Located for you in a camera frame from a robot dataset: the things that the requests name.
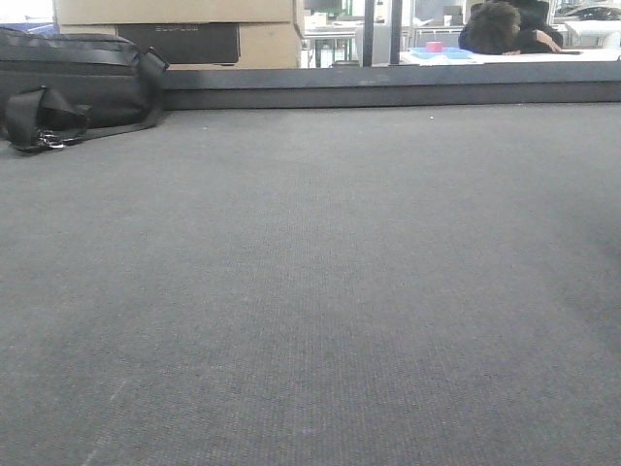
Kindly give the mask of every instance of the black bag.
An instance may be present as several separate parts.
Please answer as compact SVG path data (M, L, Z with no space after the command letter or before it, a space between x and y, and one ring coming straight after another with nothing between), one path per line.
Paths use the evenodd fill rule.
M0 27L3 135L39 151L153 126L167 68L154 50L113 35Z

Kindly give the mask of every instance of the dark hair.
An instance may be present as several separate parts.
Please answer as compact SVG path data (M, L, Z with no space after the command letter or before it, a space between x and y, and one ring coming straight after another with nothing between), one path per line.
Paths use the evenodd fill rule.
M504 1L486 2L468 21L466 42L475 53L499 55L512 50L520 14Z

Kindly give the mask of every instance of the carpeted floor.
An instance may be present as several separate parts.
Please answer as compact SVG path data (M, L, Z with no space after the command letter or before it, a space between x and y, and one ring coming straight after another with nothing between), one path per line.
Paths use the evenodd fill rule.
M621 464L621 105L0 143L3 466Z

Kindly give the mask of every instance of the bag handle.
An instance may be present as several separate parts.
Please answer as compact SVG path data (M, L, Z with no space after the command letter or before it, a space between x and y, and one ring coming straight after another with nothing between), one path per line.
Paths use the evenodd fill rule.
M152 105L138 123L89 129L89 107L73 106L58 91L42 86L16 94L8 100L5 119L7 139L17 150L40 152L152 127L163 110L161 81L167 68L168 63L153 49L141 57L138 72Z

